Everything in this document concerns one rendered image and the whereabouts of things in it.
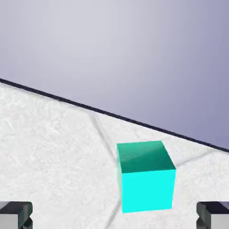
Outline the small cyan cube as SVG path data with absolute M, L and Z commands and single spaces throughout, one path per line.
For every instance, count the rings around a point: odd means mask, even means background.
M 172 208 L 176 168 L 162 141 L 117 144 L 122 212 Z

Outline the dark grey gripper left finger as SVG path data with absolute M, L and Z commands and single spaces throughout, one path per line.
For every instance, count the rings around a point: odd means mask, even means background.
M 0 201 L 0 229 L 33 229 L 33 205 L 27 201 Z

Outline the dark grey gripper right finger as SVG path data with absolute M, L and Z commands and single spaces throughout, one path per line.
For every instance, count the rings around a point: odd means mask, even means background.
M 229 229 L 229 201 L 198 202 L 196 213 L 196 229 Z

